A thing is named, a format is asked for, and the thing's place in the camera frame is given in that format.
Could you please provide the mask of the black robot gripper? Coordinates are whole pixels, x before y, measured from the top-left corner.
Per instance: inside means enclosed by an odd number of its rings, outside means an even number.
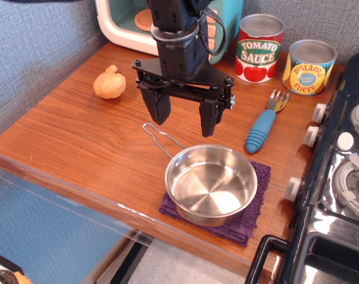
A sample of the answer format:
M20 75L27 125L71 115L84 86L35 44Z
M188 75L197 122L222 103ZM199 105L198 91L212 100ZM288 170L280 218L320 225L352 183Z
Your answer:
M223 109L231 109L234 80L209 62L217 53L209 48L208 24L195 22L187 30L169 32L151 27L158 58L137 59L136 83L152 120L162 125L171 113L170 96L201 102L202 135L210 137L221 122Z

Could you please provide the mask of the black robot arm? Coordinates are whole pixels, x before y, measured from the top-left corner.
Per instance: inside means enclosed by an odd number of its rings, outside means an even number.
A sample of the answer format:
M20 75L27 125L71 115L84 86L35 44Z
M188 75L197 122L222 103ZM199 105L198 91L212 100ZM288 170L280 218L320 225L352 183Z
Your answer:
M202 135L210 137L221 122L225 109L235 103L232 87L235 80L209 62L219 55L209 48L208 21L211 17L220 26L221 18L209 8L209 1L149 1L153 18L152 38L158 58L137 59L136 83L151 118L161 125L171 113L171 97L200 104Z

